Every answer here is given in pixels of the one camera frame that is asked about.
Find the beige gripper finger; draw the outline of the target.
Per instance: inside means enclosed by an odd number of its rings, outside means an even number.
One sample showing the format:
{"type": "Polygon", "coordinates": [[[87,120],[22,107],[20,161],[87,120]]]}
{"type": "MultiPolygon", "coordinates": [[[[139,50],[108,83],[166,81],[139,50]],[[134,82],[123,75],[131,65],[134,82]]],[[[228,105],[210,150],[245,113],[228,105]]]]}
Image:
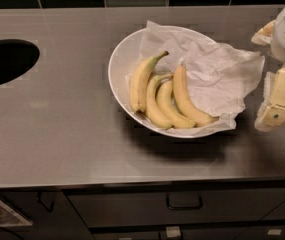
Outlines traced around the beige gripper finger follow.
{"type": "Polygon", "coordinates": [[[276,73],[266,73],[263,98],[255,128],[269,132],[285,123],[285,65],[276,73]]]}
{"type": "Polygon", "coordinates": [[[271,42],[273,26],[275,21],[270,21],[259,29],[251,38],[251,42],[257,45],[265,46],[271,42]]]}

